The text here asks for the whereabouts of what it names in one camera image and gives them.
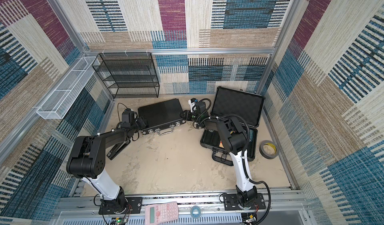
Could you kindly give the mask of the grey poker case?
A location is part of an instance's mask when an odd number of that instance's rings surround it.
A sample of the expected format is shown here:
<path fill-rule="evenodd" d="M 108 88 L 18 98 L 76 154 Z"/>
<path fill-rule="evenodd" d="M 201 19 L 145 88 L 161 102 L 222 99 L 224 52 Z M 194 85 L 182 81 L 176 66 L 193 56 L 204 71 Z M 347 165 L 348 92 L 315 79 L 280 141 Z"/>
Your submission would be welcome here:
<path fill-rule="evenodd" d="M 218 87 L 211 114 L 221 117 L 227 114 L 236 114 L 245 122 L 240 121 L 245 129 L 250 128 L 250 142 L 248 145 L 248 161 L 252 162 L 256 157 L 257 127 L 260 124 L 262 108 L 265 98 L 261 95 L 238 91 L 230 88 Z M 212 159 L 224 165 L 232 166 L 229 153 L 221 144 L 219 133 L 205 130 L 200 140 L 202 147 L 211 150 Z"/>

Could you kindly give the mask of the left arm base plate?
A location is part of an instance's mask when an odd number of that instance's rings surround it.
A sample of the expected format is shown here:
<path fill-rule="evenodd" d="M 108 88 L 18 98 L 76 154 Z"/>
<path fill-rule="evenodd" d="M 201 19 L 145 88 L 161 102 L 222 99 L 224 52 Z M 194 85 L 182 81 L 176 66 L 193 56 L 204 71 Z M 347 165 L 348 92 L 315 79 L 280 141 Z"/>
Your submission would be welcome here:
<path fill-rule="evenodd" d="M 143 197 L 128 197 L 124 200 L 101 200 L 99 215 L 139 214 L 141 212 Z"/>

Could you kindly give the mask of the black poker case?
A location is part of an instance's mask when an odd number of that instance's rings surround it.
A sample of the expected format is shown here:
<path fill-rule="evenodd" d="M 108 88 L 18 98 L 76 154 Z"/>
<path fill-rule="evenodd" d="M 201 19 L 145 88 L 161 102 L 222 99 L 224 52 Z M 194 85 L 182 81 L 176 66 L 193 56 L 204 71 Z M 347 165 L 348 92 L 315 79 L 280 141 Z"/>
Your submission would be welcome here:
<path fill-rule="evenodd" d="M 158 133 L 162 136 L 172 133 L 174 127 L 186 123 L 181 116 L 182 112 L 182 106 L 177 98 L 139 107 L 138 115 L 148 122 L 147 127 L 141 130 L 142 134 Z"/>

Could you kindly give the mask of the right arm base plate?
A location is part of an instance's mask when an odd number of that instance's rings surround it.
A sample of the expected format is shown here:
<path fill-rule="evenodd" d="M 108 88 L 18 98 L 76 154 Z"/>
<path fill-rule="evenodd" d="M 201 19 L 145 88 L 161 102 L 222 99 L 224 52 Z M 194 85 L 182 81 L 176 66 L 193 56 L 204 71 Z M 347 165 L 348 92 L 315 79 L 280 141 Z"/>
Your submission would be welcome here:
<path fill-rule="evenodd" d="M 252 202 L 242 204 L 237 194 L 222 193 L 219 195 L 219 200 L 224 204 L 225 211 L 236 211 L 236 210 L 265 210 L 267 205 L 263 194 L 258 193 L 255 200 Z"/>

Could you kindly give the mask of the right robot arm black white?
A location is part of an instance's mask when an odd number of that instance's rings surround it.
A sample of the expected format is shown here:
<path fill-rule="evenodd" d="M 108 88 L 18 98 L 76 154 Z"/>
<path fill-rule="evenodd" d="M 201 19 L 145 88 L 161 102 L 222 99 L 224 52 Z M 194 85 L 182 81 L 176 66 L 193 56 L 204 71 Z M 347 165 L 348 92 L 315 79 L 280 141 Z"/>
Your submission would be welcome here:
<path fill-rule="evenodd" d="M 237 114 L 210 116 L 206 102 L 208 98 L 189 100 L 190 109 L 183 112 L 183 117 L 193 121 L 195 129 L 218 132 L 225 151 L 231 156 L 236 173 L 236 190 L 239 206 L 242 209 L 250 208 L 258 198 L 256 185 L 263 184 L 270 189 L 264 181 L 252 180 L 248 163 L 248 145 L 250 143 L 250 128 L 244 118 Z"/>

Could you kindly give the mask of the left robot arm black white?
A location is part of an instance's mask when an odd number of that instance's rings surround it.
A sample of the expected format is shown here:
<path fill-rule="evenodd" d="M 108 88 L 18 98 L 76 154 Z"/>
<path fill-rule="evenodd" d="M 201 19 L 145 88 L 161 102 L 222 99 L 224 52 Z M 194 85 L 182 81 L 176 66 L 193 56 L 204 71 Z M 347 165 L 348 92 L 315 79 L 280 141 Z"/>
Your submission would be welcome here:
<path fill-rule="evenodd" d="M 106 148 L 112 147 L 112 158 L 114 158 L 131 142 L 135 133 L 147 126 L 148 122 L 145 118 L 131 109 L 125 109 L 122 113 L 122 121 L 110 132 L 76 138 L 66 170 L 98 192 L 102 203 L 101 209 L 118 214 L 127 210 L 128 207 L 123 188 L 117 185 L 105 170 Z"/>

